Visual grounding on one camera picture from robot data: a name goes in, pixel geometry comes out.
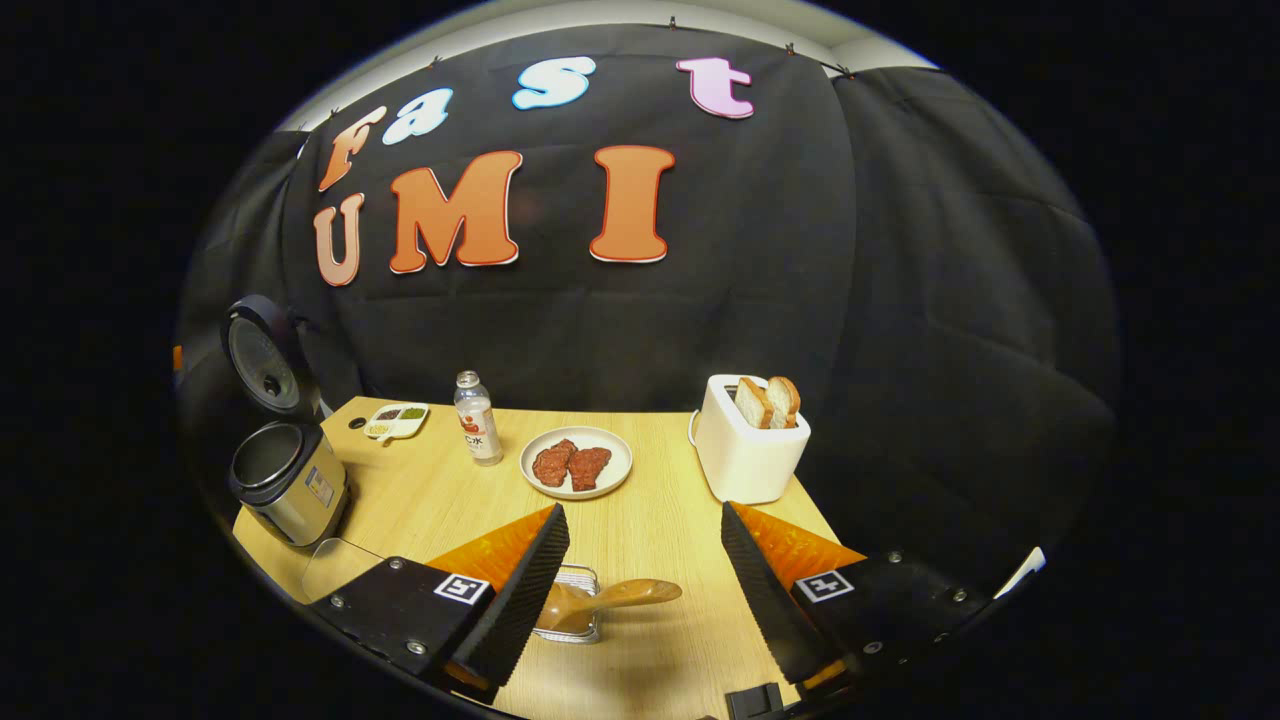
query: rice cooker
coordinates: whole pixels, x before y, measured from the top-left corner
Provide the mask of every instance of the rice cooker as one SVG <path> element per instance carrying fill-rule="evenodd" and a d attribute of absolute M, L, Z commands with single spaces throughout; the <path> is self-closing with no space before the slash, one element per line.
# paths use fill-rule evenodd
<path fill-rule="evenodd" d="M 334 534 L 349 502 L 347 469 L 320 427 L 311 379 L 289 314 L 261 295 L 232 305 L 223 350 L 253 402 L 276 420 L 236 450 L 228 486 L 282 542 L 310 546 Z"/>

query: plastic bottle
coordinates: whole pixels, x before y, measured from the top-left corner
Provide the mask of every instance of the plastic bottle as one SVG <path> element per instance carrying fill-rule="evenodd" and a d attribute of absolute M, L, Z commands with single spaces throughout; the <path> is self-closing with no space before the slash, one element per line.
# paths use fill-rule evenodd
<path fill-rule="evenodd" d="M 467 450 L 477 465 L 494 465 L 502 461 L 502 443 L 498 441 L 498 425 L 493 421 L 493 401 L 489 391 L 480 384 L 475 370 L 458 373 L 458 388 L 453 391 L 453 406 L 458 411 L 462 437 Z"/>

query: silver rice cooker pot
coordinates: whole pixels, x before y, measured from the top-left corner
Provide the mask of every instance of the silver rice cooker pot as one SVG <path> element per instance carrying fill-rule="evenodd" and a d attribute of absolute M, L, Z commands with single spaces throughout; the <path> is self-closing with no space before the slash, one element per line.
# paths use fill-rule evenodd
<path fill-rule="evenodd" d="M 271 534 L 300 547 L 333 537 L 351 496 L 347 469 L 310 423 L 270 423 L 248 436 L 228 484 Z"/>

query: white toaster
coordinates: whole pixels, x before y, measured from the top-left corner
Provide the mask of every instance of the white toaster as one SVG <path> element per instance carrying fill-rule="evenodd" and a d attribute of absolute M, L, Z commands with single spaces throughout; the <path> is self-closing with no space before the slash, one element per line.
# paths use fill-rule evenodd
<path fill-rule="evenodd" d="M 742 505 L 773 502 L 782 497 L 795 474 L 804 446 L 809 442 L 809 423 L 796 413 L 796 427 L 753 428 L 733 405 L 739 378 L 762 388 L 768 382 L 755 375 L 719 374 L 707 380 L 701 419 L 690 433 L 698 461 L 716 500 Z"/>

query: orange letter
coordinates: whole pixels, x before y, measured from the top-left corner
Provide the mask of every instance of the orange letter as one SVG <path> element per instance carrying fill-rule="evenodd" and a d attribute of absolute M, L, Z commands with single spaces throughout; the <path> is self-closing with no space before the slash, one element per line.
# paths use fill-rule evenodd
<path fill-rule="evenodd" d="M 511 174 L 522 161 L 520 152 L 511 150 L 480 155 L 462 172 L 452 199 L 444 196 L 430 168 L 410 170 L 393 179 L 392 192 L 399 197 L 399 211 L 392 272 L 416 273 L 426 266 L 426 255 L 417 245 L 420 233 L 435 264 L 448 263 L 463 222 L 467 229 L 458 246 L 458 263 L 506 265 L 513 261 L 520 247 L 507 231 L 507 188 Z"/>
<path fill-rule="evenodd" d="M 347 174 L 351 169 L 351 160 L 347 158 L 360 152 L 360 149 L 365 146 L 365 141 L 369 140 L 369 126 L 383 119 L 387 114 L 387 105 L 374 110 L 372 113 L 365 115 L 356 120 L 356 124 L 342 131 L 338 137 L 333 138 L 333 155 L 329 156 L 329 172 L 324 174 L 324 179 L 320 181 L 320 192 L 329 190 L 333 183 L 342 179 L 342 176 Z"/>
<path fill-rule="evenodd" d="M 333 208 L 316 213 L 316 260 L 320 263 L 320 275 L 333 287 L 342 287 L 356 279 L 360 269 L 360 206 L 365 204 L 365 193 L 357 192 L 342 201 L 342 225 L 347 231 L 347 252 L 338 263 L 333 259 Z"/>
<path fill-rule="evenodd" d="M 595 151 L 604 167 L 604 228 L 591 241 L 591 256 L 607 263 L 657 263 L 667 243 L 655 232 L 658 179 L 676 164 L 666 150 L 616 145 Z"/>

